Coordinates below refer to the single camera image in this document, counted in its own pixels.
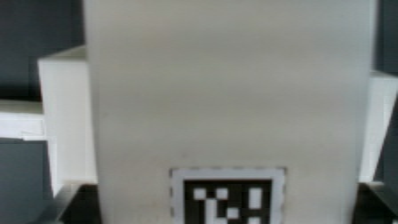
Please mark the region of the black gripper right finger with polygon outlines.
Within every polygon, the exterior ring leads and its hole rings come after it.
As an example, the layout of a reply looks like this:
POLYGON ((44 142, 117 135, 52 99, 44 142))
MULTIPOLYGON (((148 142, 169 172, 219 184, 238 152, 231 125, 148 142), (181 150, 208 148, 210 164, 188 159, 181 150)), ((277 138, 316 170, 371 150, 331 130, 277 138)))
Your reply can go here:
POLYGON ((354 224, 398 224, 398 195, 382 182, 359 184, 354 224))

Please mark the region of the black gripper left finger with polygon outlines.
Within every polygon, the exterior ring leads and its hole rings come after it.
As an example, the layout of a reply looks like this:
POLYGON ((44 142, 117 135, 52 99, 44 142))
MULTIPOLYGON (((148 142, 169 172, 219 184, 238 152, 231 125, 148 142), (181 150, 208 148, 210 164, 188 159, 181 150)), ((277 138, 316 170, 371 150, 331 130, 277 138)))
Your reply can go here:
POLYGON ((64 186, 55 197, 53 224, 101 224, 98 186, 64 186))

